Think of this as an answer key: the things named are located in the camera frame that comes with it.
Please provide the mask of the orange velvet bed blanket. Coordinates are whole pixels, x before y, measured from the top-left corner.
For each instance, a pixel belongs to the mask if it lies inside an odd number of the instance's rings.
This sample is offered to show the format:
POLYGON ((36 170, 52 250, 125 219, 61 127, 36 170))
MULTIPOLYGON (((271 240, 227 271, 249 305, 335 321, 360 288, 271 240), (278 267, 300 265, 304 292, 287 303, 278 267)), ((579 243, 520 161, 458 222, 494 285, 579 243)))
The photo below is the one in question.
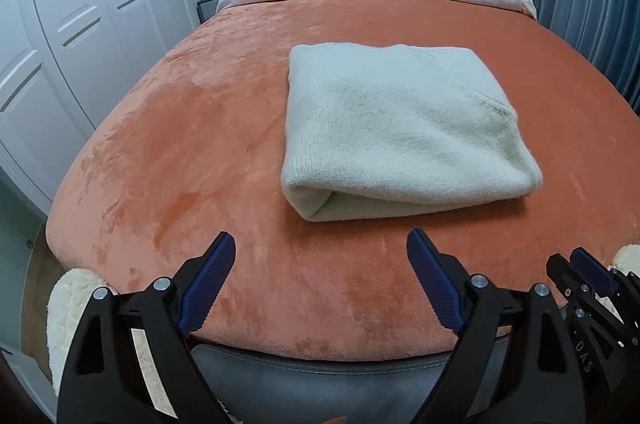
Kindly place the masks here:
POLYGON ((639 119, 564 40, 524 14, 450 0, 291 0, 214 16, 160 60, 66 173, 47 241, 116 291, 173 275, 221 232, 236 243, 203 340, 306 360, 373 361, 454 346, 406 237, 526 289, 555 253, 605 263, 639 240, 639 119), (312 223, 280 190, 288 52, 299 43, 466 46, 518 112, 544 174, 520 201, 413 218, 312 223))

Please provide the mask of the cream fluffy rug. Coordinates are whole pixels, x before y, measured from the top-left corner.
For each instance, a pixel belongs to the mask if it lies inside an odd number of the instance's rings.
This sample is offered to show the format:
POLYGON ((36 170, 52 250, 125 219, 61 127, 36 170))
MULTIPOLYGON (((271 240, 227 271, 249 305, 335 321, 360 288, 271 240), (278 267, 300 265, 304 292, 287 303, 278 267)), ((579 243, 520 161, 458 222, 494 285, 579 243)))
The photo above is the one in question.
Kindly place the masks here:
MULTIPOLYGON (((65 272, 52 289, 47 306, 47 346, 55 395, 60 392, 66 358, 79 320, 91 294, 102 283, 102 279, 90 270, 72 269, 65 272)), ((149 390, 154 408, 170 416, 176 416, 160 381, 160 374, 157 373, 144 332, 133 330, 132 337, 145 386, 149 390)))

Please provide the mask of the grey leather bed frame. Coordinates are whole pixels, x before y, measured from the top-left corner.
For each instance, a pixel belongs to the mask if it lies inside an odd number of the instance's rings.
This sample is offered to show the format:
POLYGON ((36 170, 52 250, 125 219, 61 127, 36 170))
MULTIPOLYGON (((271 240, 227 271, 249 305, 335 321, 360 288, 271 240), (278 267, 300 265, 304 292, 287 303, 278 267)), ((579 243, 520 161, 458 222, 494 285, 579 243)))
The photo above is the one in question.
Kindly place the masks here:
POLYGON ((192 357, 243 423, 409 423, 450 355, 381 362, 307 361, 199 344, 192 357))

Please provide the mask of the dark bedside table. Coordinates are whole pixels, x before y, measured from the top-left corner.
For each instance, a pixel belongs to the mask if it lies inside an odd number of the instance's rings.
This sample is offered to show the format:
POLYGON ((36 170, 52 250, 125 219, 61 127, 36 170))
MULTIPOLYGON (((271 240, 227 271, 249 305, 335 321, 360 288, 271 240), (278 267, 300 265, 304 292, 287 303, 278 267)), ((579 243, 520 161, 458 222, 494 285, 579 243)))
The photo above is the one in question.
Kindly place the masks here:
POLYGON ((201 24, 212 18, 217 11, 219 0, 200 0, 196 2, 196 13, 201 24))

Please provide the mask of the cream knit cardigan red buttons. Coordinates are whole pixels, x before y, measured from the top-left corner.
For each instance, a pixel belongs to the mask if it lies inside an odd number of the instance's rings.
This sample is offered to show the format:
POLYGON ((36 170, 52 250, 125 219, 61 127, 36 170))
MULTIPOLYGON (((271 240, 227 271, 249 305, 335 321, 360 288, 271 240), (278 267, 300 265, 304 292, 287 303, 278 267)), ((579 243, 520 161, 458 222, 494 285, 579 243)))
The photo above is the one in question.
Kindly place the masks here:
POLYGON ((518 199, 541 183, 516 110, 472 50, 291 50, 281 188, 300 217, 431 214, 518 199))

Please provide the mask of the white wardrobe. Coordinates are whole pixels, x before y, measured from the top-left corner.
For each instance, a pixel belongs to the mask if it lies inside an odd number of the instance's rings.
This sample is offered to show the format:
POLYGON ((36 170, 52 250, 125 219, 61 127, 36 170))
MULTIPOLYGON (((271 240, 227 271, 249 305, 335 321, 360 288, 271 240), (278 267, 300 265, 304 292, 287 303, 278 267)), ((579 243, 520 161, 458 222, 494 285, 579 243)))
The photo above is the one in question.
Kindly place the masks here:
POLYGON ((1 0, 1 167, 43 213, 93 131, 198 27, 201 0, 1 0))

